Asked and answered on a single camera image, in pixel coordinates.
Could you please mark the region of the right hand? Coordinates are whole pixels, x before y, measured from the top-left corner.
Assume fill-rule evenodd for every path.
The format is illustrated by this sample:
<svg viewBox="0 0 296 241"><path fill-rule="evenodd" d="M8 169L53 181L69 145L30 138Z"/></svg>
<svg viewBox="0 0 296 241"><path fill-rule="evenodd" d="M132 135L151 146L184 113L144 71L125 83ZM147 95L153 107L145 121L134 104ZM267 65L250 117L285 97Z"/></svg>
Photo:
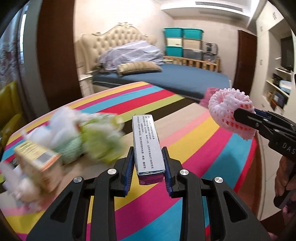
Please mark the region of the right hand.
<svg viewBox="0 0 296 241"><path fill-rule="evenodd" d="M292 173L293 167L295 164L282 156L279 163L279 168L276 172L275 177L275 195L282 196L287 191L293 191L293 195L291 196L291 201L295 201L295 175L289 180L289 176Z"/></svg>

